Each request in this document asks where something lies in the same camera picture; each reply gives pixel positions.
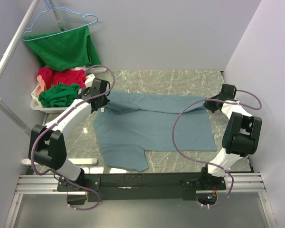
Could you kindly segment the grey-blue polo shirt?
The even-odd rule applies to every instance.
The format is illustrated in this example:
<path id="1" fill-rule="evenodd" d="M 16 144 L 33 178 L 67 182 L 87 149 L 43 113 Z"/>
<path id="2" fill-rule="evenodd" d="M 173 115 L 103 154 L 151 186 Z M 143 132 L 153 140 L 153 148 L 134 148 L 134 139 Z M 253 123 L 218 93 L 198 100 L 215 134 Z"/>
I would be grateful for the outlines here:
<path id="1" fill-rule="evenodd" d="M 94 130 L 107 166 L 148 169 L 145 151 L 216 151 L 201 96 L 152 95 L 112 91 L 98 110 Z"/>

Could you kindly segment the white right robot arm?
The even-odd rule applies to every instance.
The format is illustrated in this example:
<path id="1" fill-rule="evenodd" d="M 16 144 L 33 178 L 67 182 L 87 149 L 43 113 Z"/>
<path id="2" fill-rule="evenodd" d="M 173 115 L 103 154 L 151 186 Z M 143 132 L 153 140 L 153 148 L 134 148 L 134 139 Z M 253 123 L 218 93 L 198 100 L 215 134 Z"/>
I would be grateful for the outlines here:
<path id="1" fill-rule="evenodd" d="M 199 177 L 199 185 L 206 190 L 215 185 L 215 177 L 223 177 L 225 170 L 230 169 L 238 160 L 254 154 L 258 147 L 262 119 L 248 113 L 235 100 L 236 92 L 234 85 L 223 84 L 219 94 L 203 104 L 207 110 L 213 113 L 221 111 L 228 118 L 222 149 L 207 165 L 208 173 Z"/>

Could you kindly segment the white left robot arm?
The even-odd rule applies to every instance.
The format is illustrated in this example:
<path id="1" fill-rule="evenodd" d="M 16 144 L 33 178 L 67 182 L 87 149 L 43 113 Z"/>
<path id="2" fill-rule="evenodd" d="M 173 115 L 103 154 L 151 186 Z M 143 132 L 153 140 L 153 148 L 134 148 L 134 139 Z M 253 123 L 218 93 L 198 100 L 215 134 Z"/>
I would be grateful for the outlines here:
<path id="1" fill-rule="evenodd" d="M 90 87 L 80 90 L 72 104 L 56 119 L 44 126 L 37 124 L 33 127 L 28 158 L 35 172 L 37 163 L 68 179 L 73 190 L 84 188 L 85 172 L 67 158 L 65 137 L 84 118 L 109 103 L 107 95 L 110 90 L 108 81 L 96 78 Z"/>

